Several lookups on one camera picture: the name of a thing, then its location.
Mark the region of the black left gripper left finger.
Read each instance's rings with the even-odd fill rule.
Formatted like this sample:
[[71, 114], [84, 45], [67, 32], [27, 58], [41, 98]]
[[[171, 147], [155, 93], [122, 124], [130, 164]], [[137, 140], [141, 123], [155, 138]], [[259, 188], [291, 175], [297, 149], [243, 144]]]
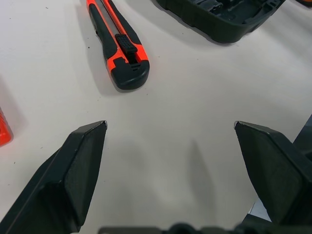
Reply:
[[78, 233], [94, 194], [106, 131], [102, 120], [70, 133], [0, 221], [0, 234]]

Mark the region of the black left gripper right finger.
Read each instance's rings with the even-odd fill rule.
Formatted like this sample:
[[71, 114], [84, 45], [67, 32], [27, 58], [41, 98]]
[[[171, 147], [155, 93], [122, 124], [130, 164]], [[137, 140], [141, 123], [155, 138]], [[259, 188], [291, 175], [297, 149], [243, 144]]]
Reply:
[[278, 234], [312, 234], [312, 158], [282, 133], [234, 125], [250, 181]]

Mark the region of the orange object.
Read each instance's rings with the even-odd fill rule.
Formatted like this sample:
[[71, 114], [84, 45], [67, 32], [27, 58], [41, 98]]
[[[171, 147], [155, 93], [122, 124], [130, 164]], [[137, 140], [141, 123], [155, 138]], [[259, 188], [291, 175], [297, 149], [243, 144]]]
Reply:
[[12, 132], [5, 119], [5, 116], [0, 108], [0, 147], [9, 143], [12, 140]]

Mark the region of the orange black utility knife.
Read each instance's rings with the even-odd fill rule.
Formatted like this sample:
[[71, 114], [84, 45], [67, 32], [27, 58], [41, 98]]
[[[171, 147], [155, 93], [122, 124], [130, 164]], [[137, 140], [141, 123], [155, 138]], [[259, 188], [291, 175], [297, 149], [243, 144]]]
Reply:
[[148, 78], [150, 63], [136, 32], [112, 0], [86, 0], [86, 6], [116, 87], [123, 91], [140, 88]]

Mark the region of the black tool case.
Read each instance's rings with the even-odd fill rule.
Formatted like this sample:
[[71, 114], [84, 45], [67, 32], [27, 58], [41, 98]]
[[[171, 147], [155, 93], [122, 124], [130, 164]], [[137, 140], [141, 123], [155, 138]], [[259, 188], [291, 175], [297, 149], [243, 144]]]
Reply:
[[156, 0], [213, 41], [230, 44], [253, 32], [286, 0]]

